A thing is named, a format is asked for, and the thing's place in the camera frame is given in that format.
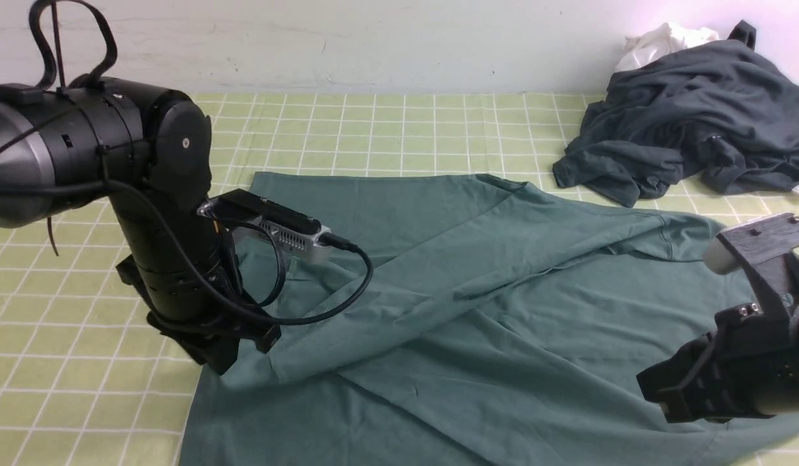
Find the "black cable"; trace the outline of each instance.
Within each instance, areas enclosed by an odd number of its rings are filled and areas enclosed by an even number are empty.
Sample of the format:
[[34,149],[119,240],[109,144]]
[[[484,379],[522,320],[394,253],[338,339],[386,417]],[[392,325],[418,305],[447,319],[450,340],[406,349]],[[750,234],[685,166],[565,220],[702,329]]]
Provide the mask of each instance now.
[[133,197],[138,198],[139,201],[143,203],[144,206],[150,210],[151,215],[154,216],[155,220],[159,222],[160,227],[163,231],[165,231],[166,236],[169,238],[170,242],[172,242],[172,247],[175,248],[179,256],[184,262],[184,266],[186,266],[187,271],[192,274],[195,280],[203,287],[204,290],[217,301],[219,304],[224,306],[226,310],[229,310],[233,315],[239,316],[242,319],[245,319],[251,324],[256,325],[308,325],[308,324],[315,324],[316,322],[321,322],[325,319],[331,318],[332,316],[337,315],[338,313],[342,312],[345,309],[348,309],[350,304],[354,303],[358,297],[360,297],[364,290],[366,290],[367,285],[370,283],[371,278],[373,278],[373,262],[371,262],[370,257],[367,256],[366,252],[364,252],[360,247],[357,245],[352,245],[349,250],[362,258],[364,261],[364,265],[367,267],[366,274],[364,275],[364,279],[358,289],[352,293],[345,301],[343,301],[338,306],[334,307],[331,310],[328,310],[324,313],[320,313],[320,315],[308,316],[307,318],[274,318],[274,316],[266,316],[266,315],[259,315],[258,313],[254,313],[251,310],[246,309],[239,304],[236,304],[230,299],[227,299],[222,295],[215,287],[210,284],[210,281],[204,278],[201,275],[201,272],[198,271],[198,268],[195,268],[194,263],[190,260],[189,256],[186,255],[186,251],[184,251],[183,246],[181,245],[180,241],[178,241],[177,237],[175,237],[175,233],[172,232],[171,227],[166,223],[166,219],[163,218],[163,215],[160,214],[160,210],[157,210],[157,207],[149,200],[146,195],[139,191],[138,188],[134,188],[134,186],[128,185],[126,183],[121,183],[116,180],[109,180],[109,187],[117,192],[127,192],[128,194],[133,195]]
[[60,21],[57,19],[57,2],[51,3],[51,23],[52,29],[54,29],[54,50],[57,54],[57,74],[60,75],[60,88],[65,89],[63,47],[60,46]]
[[270,242],[270,245],[272,245],[273,254],[275,254],[276,256],[276,269],[277,269],[276,283],[272,286],[272,291],[270,291],[270,294],[268,294],[267,297],[264,298],[264,301],[249,306],[248,308],[258,309],[259,307],[264,307],[271,304],[281,294],[281,290],[284,289],[284,281],[285,278],[287,277],[287,271],[285,271],[284,269],[284,254],[281,253],[281,248],[278,247],[278,242],[276,242],[275,239],[272,238],[269,231],[264,230],[262,227],[259,227],[258,225],[249,223],[248,221],[240,221],[228,218],[215,218],[213,220],[216,220],[219,223],[226,225],[226,227],[230,227],[231,225],[232,227],[236,228],[240,227],[257,231],[258,233],[266,237],[267,241]]

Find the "teal shirt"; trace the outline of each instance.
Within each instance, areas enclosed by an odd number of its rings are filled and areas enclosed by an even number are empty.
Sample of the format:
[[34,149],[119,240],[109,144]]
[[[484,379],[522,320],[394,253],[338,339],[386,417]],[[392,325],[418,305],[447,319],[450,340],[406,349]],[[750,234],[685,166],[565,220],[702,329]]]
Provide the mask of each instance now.
[[[496,177],[293,177],[251,191],[320,219],[376,271],[348,310],[243,342],[204,369],[183,466],[727,464],[799,433],[799,414],[669,425],[635,376],[752,299],[701,262],[700,216],[575,203]],[[246,288],[272,286],[269,247],[239,244]],[[278,316],[343,301],[354,254],[290,261]]]

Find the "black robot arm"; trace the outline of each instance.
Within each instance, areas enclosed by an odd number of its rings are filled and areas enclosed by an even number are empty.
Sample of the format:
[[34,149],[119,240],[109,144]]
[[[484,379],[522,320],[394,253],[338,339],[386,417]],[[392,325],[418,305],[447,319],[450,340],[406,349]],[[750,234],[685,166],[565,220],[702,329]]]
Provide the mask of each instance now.
[[[147,321],[218,374],[242,339],[268,351],[281,325],[322,321],[366,289],[373,264],[361,248],[319,221],[243,190],[209,198],[211,124],[180,91],[103,77],[117,48],[103,15],[103,62],[55,91],[55,60],[39,16],[59,0],[38,0],[30,29],[43,56],[38,85],[0,85],[0,227],[17,228],[108,197],[131,250],[121,279],[148,305]],[[59,55],[59,44],[56,45]],[[258,303],[243,288],[234,244],[268,241],[278,262],[271,294]],[[283,251],[308,261],[331,249],[362,257],[360,287],[342,304],[307,318],[274,318],[263,306],[284,283]]]
[[672,423],[766,419],[799,411],[799,216],[728,228],[705,263],[742,268],[755,301],[716,313],[717,330],[638,374],[647,401]]

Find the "black strap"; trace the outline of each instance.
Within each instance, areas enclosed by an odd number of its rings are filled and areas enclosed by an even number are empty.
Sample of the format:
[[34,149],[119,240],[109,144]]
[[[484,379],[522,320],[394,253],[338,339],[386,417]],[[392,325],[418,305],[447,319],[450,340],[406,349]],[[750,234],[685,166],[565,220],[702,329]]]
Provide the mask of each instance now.
[[92,15],[94,15],[94,20],[97,21],[97,26],[103,34],[103,39],[106,41],[106,56],[104,56],[103,61],[101,61],[99,65],[95,66],[94,70],[89,73],[86,79],[87,85],[95,85],[100,80],[100,77],[103,76],[103,73],[108,71],[115,62],[118,61],[118,45],[115,43],[115,37],[112,35],[112,28],[109,27],[109,23],[106,21],[103,13],[94,6],[89,5],[89,3],[83,2],[83,0],[37,0],[28,12],[28,25],[32,30],[32,36],[36,45],[38,45],[39,53],[42,55],[42,61],[45,66],[42,79],[40,79],[38,83],[38,88],[44,91],[50,88],[51,85],[54,85],[57,76],[57,65],[54,54],[51,53],[51,47],[48,45],[48,41],[45,39],[42,30],[39,28],[39,17],[42,16],[43,10],[57,2],[79,3],[88,8]]
[[756,28],[745,20],[741,20],[727,38],[747,45],[750,50],[756,50]]

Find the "green checkered tablecloth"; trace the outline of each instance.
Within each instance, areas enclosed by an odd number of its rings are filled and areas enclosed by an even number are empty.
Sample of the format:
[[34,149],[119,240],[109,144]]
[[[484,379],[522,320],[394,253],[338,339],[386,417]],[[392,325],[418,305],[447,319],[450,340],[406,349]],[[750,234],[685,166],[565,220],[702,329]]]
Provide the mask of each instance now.
[[[414,177],[490,172],[551,194],[552,164],[600,95],[197,94],[213,118],[212,193],[257,171]],[[636,207],[726,224],[799,212],[791,195],[718,197],[691,179]],[[0,230],[0,466],[164,466],[177,462],[200,368],[144,322],[113,266],[127,254],[97,201],[55,220]],[[799,466],[799,436],[741,466]]]

